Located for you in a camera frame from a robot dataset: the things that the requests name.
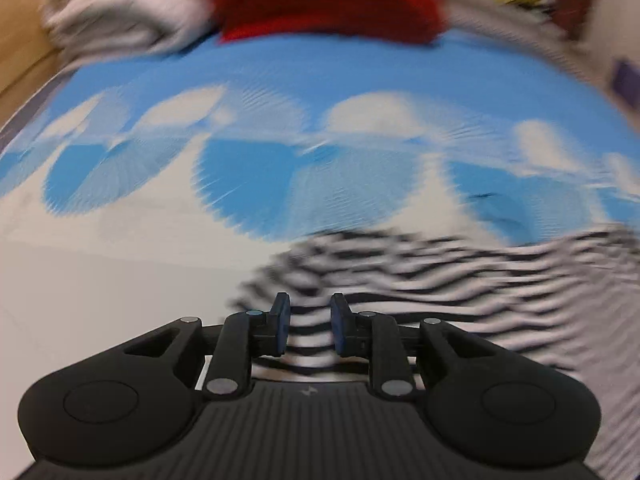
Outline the black white striped hooded top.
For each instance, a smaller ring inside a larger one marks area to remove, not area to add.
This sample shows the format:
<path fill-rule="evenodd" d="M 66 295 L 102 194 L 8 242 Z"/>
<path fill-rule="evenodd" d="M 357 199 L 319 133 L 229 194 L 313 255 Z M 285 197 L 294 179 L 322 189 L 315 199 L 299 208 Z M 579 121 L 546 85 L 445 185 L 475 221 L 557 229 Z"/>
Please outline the black white striped hooded top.
<path fill-rule="evenodd" d="M 356 379 L 333 351 L 329 301 L 415 326 L 440 318 L 584 382 L 602 408 L 588 465 L 605 479 L 639 474 L 639 240 L 596 226 L 543 243 L 478 244 L 394 231 L 325 232 L 274 256 L 233 307 L 292 306 L 288 352 L 260 359 L 265 378 Z"/>

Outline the blue white patterned bed sheet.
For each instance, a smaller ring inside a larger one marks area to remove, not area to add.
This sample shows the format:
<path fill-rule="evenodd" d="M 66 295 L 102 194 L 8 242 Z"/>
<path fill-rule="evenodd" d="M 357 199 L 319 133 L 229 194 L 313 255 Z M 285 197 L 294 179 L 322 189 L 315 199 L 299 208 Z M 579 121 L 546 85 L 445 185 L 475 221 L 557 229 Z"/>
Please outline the blue white patterned bed sheet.
<path fill-rule="evenodd" d="M 592 87 L 487 38 L 273 36 L 58 77 L 1 153 L 1 474 L 37 379 L 156 326 L 222 321 L 325 232 L 639 239 L 639 136 Z"/>

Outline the cream folded fleece blanket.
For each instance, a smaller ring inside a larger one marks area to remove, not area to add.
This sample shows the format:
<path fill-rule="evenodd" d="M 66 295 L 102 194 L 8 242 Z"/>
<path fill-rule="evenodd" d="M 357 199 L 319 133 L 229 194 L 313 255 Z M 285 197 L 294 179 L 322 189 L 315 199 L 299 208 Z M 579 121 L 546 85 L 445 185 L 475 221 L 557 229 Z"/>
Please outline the cream folded fleece blanket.
<path fill-rule="evenodd" d="M 178 52 L 210 32 L 210 0 L 42 0 L 43 28 L 66 66 Z"/>

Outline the purple paper bag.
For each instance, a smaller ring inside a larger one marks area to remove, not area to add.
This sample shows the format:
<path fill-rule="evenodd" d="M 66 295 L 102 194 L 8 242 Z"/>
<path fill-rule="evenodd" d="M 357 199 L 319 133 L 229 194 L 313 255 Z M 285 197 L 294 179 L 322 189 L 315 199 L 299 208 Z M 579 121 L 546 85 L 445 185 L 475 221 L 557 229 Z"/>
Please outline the purple paper bag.
<path fill-rule="evenodd" d="M 640 102 L 639 67 L 626 60 L 626 58 L 621 58 L 614 70 L 612 90 L 632 110 L 638 110 Z"/>

